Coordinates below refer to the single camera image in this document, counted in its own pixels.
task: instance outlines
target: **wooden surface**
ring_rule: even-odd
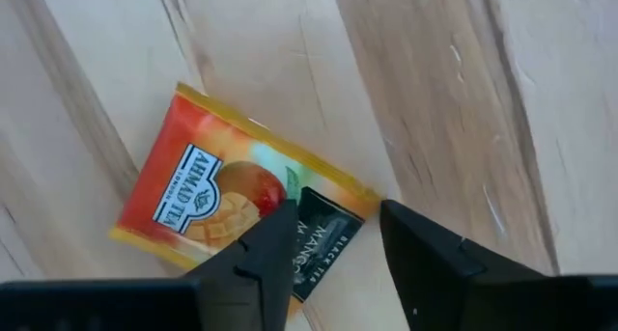
[[[616,0],[337,2],[0,0],[0,280],[180,274],[106,236],[179,80],[518,261],[618,271]],[[377,218],[289,324],[406,328]]]

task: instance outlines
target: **ahmad tea packet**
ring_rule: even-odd
[[[191,269],[286,199],[298,204],[294,311],[365,219],[377,213],[379,196],[236,110],[179,84],[110,235]]]

